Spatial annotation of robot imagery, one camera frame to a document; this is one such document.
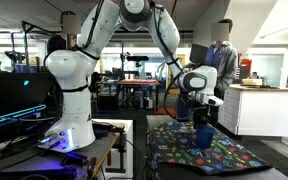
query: colorful patterned cloth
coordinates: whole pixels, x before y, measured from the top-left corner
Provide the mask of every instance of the colorful patterned cloth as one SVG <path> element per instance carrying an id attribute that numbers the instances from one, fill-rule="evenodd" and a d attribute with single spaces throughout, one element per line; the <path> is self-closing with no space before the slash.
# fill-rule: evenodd
<path id="1" fill-rule="evenodd" d="M 151 174 L 157 173 L 159 163 L 190 165 L 202 170 L 202 175 L 272 167 L 216 129 L 211 148 L 199 149 L 195 142 L 191 122 L 168 122 L 154 128 L 150 136 Z"/>

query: wooden countertop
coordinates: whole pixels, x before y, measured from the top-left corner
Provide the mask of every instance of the wooden countertop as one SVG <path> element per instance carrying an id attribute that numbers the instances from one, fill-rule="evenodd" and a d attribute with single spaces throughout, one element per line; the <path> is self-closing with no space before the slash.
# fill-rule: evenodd
<path id="1" fill-rule="evenodd" d="M 288 92 L 288 88 L 260 88 L 259 86 L 241 86 L 233 84 L 229 87 L 230 89 L 236 89 L 240 91 L 269 91 L 269 92 Z"/>

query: ceiling light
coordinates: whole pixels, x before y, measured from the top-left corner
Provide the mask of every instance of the ceiling light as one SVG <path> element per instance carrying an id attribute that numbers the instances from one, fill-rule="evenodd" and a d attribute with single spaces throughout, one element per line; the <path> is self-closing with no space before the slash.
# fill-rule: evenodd
<path id="1" fill-rule="evenodd" d="M 272 33 L 269 33 L 269 34 L 266 34 L 264 36 L 261 36 L 260 38 L 266 38 L 268 36 L 278 36 L 278 35 L 281 35 L 281 34 L 285 34 L 287 32 L 288 32 L 288 27 L 284 28 L 284 29 L 280 29 L 280 30 L 275 31 L 275 32 L 272 32 Z"/>

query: blue cup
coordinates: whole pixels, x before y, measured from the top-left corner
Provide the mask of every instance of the blue cup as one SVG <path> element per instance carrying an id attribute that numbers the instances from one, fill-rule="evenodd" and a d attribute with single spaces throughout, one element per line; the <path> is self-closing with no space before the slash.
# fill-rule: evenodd
<path id="1" fill-rule="evenodd" d="M 207 125 L 198 125 L 196 128 L 197 147 L 208 149 L 211 147 L 215 129 Z"/>

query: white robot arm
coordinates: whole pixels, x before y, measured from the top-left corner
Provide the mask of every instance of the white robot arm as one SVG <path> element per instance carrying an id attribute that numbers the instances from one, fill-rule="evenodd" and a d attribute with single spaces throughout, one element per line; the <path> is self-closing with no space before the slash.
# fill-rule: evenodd
<path id="1" fill-rule="evenodd" d="M 85 20 L 78 36 L 78 51 L 58 50 L 49 55 L 46 63 L 63 90 L 63 113 L 41 140 L 41 148 L 69 152 L 85 147 L 95 140 L 90 121 L 91 102 L 86 79 L 94 72 L 100 54 L 115 30 L 129 31 L 146 28 L 174 77 L 176 86 L 194 91 L 195 100 L 202 104 L 221 105 L 222 100 L 213 95 L 217 72 L 202 66 L 183 73 L 177 59 L 179 32 L 166 9 L 151 0 L 121 0 L 116 5 L 102 0 Z"/>

